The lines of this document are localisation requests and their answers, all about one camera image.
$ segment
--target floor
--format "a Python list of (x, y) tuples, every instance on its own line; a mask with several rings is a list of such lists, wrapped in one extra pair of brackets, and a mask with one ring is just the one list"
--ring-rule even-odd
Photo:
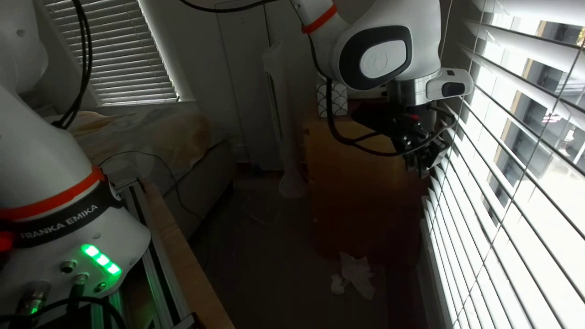
[(280, 197), (276, 177), (239, 177), (192, 246), (238, 329), (393, 326), (384, 266), (373, 299), (333, 294), (338, 261), (316, 253), (311, 233), (305, 199)]

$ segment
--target window blind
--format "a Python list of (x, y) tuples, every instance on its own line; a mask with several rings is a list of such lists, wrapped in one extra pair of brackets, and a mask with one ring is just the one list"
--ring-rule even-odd
[(451, 326), (585, 326), (585, 1), (475, 0), (426, 197)]
[[(80, 30), (71, 0), (44, 0), (62, 40), (80, 63)], [(93, 38), (89, 87), (99, 105), (177, 102), (137, 0), (84, 0)]]

